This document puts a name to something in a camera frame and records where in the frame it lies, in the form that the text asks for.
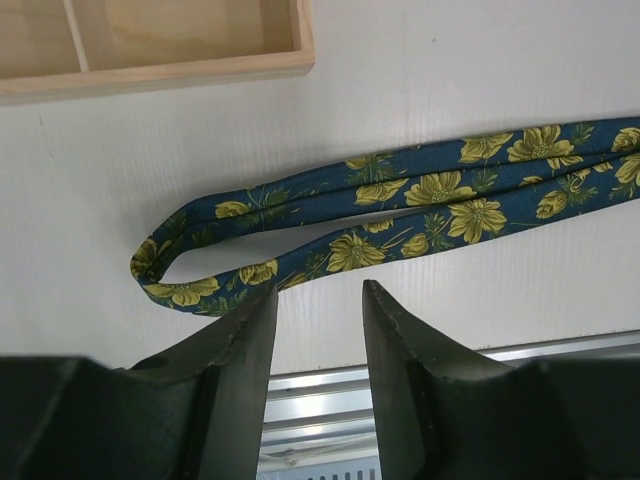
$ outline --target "silver metal surface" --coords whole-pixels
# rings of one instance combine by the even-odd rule
[[[640,356],[640,330],[490,348],[479,350],[479,353],[499,362],[517,364],[531,358],[556,355],[586,355],[595,358],[633,357]]]
[[[271,399],[267,402],[264,422],[281,422],[299,418],[313,418],[321,415],[350,413],[359,410],[370,410],[371,394],[369,384],[359,390],[340,390],[327,393]]]
[[[265,428],[262,434],[262,445],[264,447],[273,445],[284,445],[304,440],[316,440],[319,438],[331,438],[343,435],[355,435],[375,432],[373,412],[366,411],[366,418],[356,420],[344,420],[301,427],[290,427],[281,429]]]
[[[377,456],[311,466],[297,466],[280,472],[262,472],[257,480],[381,480]]]
[[[291,388],[315,387],[318,385],[369,380],[367,369],[362,366],[323,370],[294,375],[281,375],[269,381],[269,392],[287,390]]]

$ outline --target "light wood frame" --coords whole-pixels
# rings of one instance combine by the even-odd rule
[[[91,4],[91,1],[65,0],[67,3],[72,2],[76,10]],[[122,88],[144,90],[304,75],[315,63],[310,0],[289,0],[289,14],[292,51],[165,65],[0,79],[0,95],[60,94],[73,91],[109,92],[122,90]],[[74,22],[75,19],[70,19],[72,31],[74,30]],[[78,54],[81,67],[83,67],[82,55]]]

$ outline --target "floral fabric strap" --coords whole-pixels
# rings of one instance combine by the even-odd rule
[[[639,192],[640,118],[417,145],[194,200],[145,240],[131,272],[154,302],[219,316],[263,282],[284,290],[520,232],[637,199]],[[262,264],[190,283],[160,283],[188,250],[404,208],[410,208],[405,215],[333,232]]]

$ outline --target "black metal jaw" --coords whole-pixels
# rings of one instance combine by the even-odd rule
[[[0,360],[0,478],[254,480],[277,293],[131,370]]]
[[[514,369],[365,282],[364,330],[385,480],[640,478],[640,364]],[[275,337],[264,286],[130,370],[0,359],[0,478],[254,480]]]
[[[363,293],[385,480],[640,478],[640,364],[537,361],[512,369]]]

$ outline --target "black plastic part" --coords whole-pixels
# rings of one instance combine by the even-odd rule
[[[377,282],[363,293],[385,480],[640,478],[640,362],[518,369],[456,343]]]
[[[261,287],[131,370],[0,359],[0,478],[254,480],[276,314]]]

